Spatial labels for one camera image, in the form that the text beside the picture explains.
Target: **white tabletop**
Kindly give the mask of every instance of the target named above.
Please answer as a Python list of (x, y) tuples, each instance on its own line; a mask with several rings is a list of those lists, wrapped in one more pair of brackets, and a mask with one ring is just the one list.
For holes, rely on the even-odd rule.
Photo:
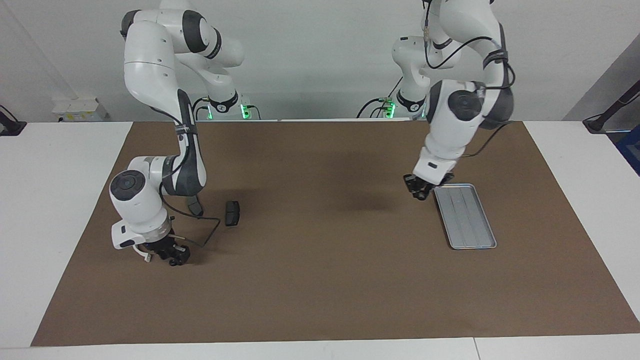
[[(527, 129), (636, 316), (640, 178), (579, 122)], [(640, 334), (28, 348), (131, 123), (30, 124), (0, 138), (1, 359), (632, 359)]]

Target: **metal tray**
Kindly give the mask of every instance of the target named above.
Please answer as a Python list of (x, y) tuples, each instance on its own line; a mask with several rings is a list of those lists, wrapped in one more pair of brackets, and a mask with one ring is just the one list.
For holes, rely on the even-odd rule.
[(472, 184), (447, 184), (434, 189), (449, 244), (456, 250), (497, 246), (480, 198)]

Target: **brown mat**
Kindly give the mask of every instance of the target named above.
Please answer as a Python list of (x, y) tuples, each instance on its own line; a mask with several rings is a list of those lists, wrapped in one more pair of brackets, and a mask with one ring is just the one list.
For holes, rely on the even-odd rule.
[[(451, 250), (433, 198), (404, 187), (425, 123), (199, 128), (200, 198), (218, 216), (239, 200), (240, 226), (191, 247), (188, 265), (146, 264), (111, 247), (120, 218), (104, 190), (32, 345), (640, 332), (523, 124), (456, 167), (498, 240), (480, 251)], [(171, 124), (136, 123), (112, 176), (134, 156), (175, 151)], [(174, 225), (199, 240), (211, 222)]]

